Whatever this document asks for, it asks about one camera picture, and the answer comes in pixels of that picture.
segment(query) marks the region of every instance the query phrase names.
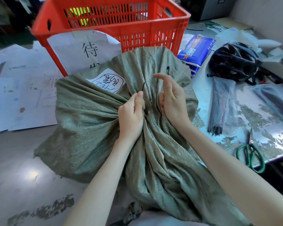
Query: basket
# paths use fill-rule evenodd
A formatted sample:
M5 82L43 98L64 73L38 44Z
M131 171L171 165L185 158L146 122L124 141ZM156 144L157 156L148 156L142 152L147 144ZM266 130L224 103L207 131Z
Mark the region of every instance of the basket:
M122 52L166 46L177 56L190 16L171 0L46 0L31 33L67 76L47 42L52 35L98 30L120 41Z

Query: person's right arm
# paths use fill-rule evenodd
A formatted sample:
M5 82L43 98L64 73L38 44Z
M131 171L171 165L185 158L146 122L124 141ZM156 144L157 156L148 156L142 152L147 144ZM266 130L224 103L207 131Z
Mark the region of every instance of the person's right arm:
M220 148L189 120L183 89L164 74L159 94L162 112L188 141L224 192L253 225L283 225L283 195L257 173Z

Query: clear plastic bag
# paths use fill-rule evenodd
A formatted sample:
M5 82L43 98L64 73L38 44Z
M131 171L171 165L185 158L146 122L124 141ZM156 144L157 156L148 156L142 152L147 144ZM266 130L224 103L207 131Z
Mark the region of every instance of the clear plastic bag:
M256 85L251 91L283 120L283 83Z
M232 134L238 127L236 82L213 77L208 133Z

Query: gray wall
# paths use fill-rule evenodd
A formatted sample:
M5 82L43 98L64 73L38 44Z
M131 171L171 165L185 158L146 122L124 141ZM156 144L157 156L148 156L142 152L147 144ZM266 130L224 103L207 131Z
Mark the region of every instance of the gray wall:
M254 26L256 33L283 47L283 0L237 0L230 17Z

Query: person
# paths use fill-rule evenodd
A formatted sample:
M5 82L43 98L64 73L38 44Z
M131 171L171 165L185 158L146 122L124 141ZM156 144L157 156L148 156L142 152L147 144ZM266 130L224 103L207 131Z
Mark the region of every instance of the person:
M283 196L190 122L185 93L171 76L159 73L153 77L163 80L163 92L159 94L161 111L200 156L237 208L253 225L283 225ZM119 107L119 138L68 216L65 226L106 224L125 162L143 129L143 109L142 91L132 95L128 102Z

